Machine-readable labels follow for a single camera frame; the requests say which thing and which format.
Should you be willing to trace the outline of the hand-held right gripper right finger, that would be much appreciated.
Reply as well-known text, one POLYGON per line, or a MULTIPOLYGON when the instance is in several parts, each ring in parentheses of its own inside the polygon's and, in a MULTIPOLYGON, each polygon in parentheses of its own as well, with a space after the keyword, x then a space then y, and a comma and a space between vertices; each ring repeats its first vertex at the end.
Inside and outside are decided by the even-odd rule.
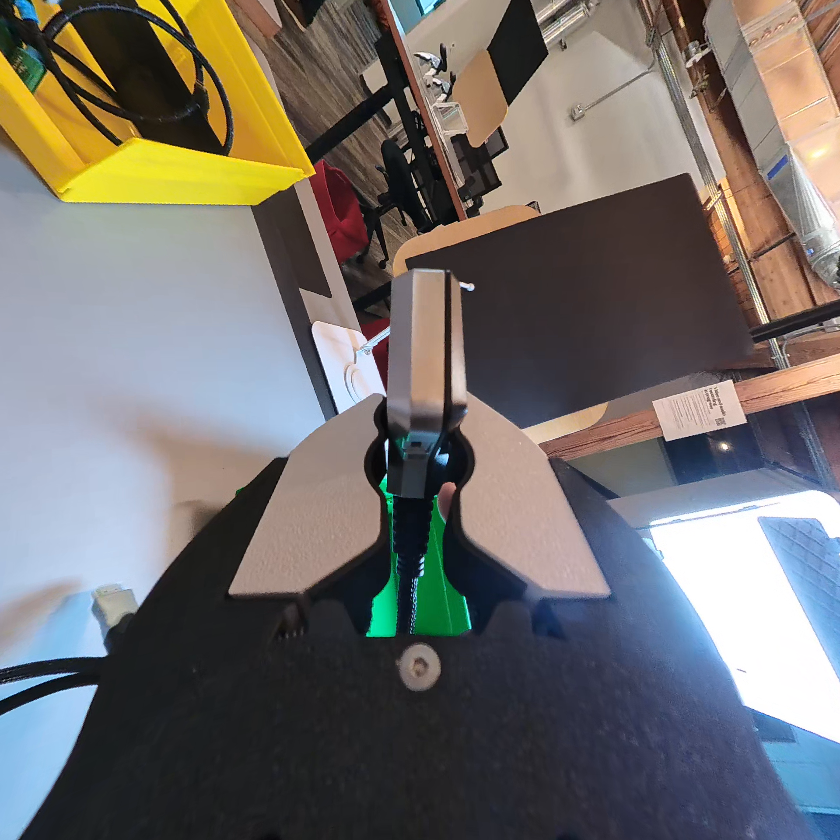
POLYGON ((444 535, 448 581, 472 608, 612 593, 548 456, 474 395, 459 427, 468 455, 444 535))

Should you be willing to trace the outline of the green plastic bin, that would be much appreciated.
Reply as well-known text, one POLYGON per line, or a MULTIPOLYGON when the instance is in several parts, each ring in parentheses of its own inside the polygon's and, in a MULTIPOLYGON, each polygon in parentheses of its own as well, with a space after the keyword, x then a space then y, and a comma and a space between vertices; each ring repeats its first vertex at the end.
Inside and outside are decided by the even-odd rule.
MULTIPOLYGON (((423 575, 418 579, 415 633, 425 636, 458 636, 470 630, 466 599, 449 583, 443 565, 445 521, 434 502, 423 575)), ((391 575, 372 602, 368 637, 393 637, 396 629, 398 580, 396 555, 391 553, 391 575)))

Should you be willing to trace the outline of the black HDMI cable green plug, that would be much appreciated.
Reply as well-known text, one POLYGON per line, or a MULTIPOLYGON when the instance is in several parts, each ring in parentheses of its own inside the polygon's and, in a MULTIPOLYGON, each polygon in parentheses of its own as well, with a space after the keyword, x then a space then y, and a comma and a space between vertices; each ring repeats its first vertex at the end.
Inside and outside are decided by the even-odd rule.
POLYGON ((135 135, 227 156, 232 108, 217 72, 173 2, 2 2, 2 56, 36 93, 47 77, 111 144, 135 135))

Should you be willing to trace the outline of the black office chair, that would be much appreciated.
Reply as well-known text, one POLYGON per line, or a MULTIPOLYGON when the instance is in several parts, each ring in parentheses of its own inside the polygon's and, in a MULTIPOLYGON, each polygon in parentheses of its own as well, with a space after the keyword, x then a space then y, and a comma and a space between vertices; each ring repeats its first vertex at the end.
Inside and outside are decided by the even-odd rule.
MULTIPOLYGON (((493 164, 500 154, 508 151, 508 141, 501 129, 494 131, 482 145, 473 146, 465 134, 456 134, 448 138, 455 163, 453 173, 460 174, 463 183, 458 188, 458 199, 465 208, 467 217, 477 217, 484 206, 487 194, 501 186, 501 179, 493 164)), ((388 182, 396 175, 410 175, 418 193, 418 202, 429 218, 441 224, 451 224, 458 220, 455 205, 448 193, 448 187, 440 164, 430 146, 426 147, 427 161, 431 179, 424 178, 420 164, 409 143, 400 145, 392 139, 381 144, 383 165, 380 170, 388 182)))

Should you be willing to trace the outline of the black panel with wooden rim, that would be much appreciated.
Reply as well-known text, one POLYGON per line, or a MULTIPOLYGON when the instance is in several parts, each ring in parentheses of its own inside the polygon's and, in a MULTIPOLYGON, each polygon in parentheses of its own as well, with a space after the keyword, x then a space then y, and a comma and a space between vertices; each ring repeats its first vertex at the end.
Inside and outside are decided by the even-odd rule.
POLYGON ((455 77, 452 96, 466 121, 473 148, 502 125, 510 105, 548 56, 530 1, 510 1, 488 47, 455 77))
POLYGON ((523 429, 755 349, 687 173, 434 248, 406 268, 457 278, 467 394, 523 429))

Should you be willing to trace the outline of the black braided cable silver plug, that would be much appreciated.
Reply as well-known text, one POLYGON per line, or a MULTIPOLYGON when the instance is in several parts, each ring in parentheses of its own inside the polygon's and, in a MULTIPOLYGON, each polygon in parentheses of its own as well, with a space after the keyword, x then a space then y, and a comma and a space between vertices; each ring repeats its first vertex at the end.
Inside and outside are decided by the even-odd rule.
MULTIPOLYGON (((432 499, 392 498, 392 551, 396 556, 395 635, 415 633, 417 582, 424 573, 429 534, 434 512, 432 499)), ((42 678, 38 684, 1 700, 1 714, 65 690, 98 686, 102 670, 110 660, 101 657, 67 657, 38 660, 2 668, 2 685, 42 678)))

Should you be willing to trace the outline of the red chair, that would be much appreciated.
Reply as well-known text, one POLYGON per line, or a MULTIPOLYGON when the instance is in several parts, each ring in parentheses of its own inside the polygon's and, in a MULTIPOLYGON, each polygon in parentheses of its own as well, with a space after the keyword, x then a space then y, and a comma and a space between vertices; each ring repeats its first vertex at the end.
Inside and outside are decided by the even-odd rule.
POLYGON ((379 225, 374 209, 362 202, 348 176, 326 161, 314 165, 309 181, 336 259, 361 263, 379 225))

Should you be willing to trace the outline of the white paper label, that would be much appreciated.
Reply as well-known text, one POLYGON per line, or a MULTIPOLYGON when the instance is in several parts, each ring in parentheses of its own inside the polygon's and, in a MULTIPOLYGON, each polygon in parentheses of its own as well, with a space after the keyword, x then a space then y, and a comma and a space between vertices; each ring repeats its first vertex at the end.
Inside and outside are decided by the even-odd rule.
POLYGON ((730 380, 663 397, 653 409, 665 441, 710 434, 748 422, 730 380))

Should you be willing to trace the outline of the black HDMI switch box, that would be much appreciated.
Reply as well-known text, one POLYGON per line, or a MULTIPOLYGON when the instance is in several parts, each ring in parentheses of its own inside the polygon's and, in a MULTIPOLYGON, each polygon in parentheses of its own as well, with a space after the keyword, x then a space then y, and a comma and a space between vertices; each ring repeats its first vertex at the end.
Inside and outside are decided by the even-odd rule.
POLYGON ((438 453, 467 415, 461 291, 444 269, 409 269, 392 282, 387 489, 396 497, 436 492, 438 453))

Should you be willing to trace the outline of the wooden beam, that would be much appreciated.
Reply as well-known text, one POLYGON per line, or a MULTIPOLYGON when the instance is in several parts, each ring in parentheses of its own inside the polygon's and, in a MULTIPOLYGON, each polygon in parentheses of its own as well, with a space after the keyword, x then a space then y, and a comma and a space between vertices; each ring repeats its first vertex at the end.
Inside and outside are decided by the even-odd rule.
MULTIPOLYGON (((839 354, 737 382, 734 390, 746 415, 836 393, 839 390, 839 354)), ((569 460, 663 436, 655 410, 649 409, 553 438, 539 446, 548 457, 569 460)))

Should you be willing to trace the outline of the bright softbox light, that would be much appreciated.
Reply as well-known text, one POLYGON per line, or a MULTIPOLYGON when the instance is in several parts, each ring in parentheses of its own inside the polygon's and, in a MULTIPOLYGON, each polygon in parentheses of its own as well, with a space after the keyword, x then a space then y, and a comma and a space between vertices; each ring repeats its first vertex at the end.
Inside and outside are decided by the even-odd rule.
POLYGON ((704 623, 745 706, 838 742, 835 667, 762 518, 814 520, 838 537, 838 494, 755 469, 611 501, 648 536, 704 623))

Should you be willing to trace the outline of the silver air duct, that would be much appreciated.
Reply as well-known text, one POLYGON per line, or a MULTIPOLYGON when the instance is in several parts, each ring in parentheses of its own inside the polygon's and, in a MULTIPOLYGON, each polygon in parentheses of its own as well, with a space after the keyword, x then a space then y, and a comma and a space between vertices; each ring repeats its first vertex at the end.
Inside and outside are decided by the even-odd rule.
POLYGON ((838 289, 838 103, 798 3, 713 1, 703 25, 759 172, 838 289))

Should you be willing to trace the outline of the black bin divider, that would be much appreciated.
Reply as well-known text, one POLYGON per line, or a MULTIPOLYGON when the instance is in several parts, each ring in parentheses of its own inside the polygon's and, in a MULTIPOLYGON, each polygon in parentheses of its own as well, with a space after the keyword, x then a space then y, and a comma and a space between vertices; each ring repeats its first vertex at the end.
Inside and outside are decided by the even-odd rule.
POLYGON ((227 92, 186 23, 183 2, 60 2, 66 24, 48 24, 54 40, 73 27, 98 65, 94 81, 115 115, 146 140, 229 155, 235 122, 227 92))

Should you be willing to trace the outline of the yellow plastic bin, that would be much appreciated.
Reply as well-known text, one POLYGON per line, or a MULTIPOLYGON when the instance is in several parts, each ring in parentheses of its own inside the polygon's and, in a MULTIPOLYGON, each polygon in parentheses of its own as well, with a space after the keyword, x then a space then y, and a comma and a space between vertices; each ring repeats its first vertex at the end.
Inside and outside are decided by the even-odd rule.
MULTIPOLYGON (((35 2, 44 23, 56 2, 35 2)), ((227 92, 229 155, 144 140, 106 141, 47 77, 27 90, 2 56, 2 129, 67 203, 255 206, 314 167, 227 2, 183 2, 186 23, 227 92)))

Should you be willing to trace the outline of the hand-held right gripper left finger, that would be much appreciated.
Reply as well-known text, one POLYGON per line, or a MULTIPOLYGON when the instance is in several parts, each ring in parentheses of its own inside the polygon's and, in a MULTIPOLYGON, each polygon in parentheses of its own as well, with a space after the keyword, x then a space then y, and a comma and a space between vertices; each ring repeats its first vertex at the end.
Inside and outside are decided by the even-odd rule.
POLYGON ((328 420, 290 453, 228 593, 372 608, 391 575, 380 490, 383 396, 328 420))

